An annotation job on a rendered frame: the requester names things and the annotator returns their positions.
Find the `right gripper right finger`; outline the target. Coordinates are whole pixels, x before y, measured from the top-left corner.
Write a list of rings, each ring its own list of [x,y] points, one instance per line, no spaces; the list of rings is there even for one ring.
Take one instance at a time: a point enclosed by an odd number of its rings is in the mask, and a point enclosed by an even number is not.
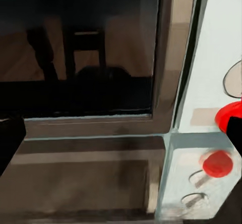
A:
[[[226,135],[242,156],[242,118],[234,116],[229,118]]]

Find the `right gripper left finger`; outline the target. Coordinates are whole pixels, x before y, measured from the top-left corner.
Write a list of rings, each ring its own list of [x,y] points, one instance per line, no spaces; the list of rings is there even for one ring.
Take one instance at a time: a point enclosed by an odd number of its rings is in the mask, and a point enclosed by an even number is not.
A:
[[[26,136],[23,117],[0,121],[0,176]]]

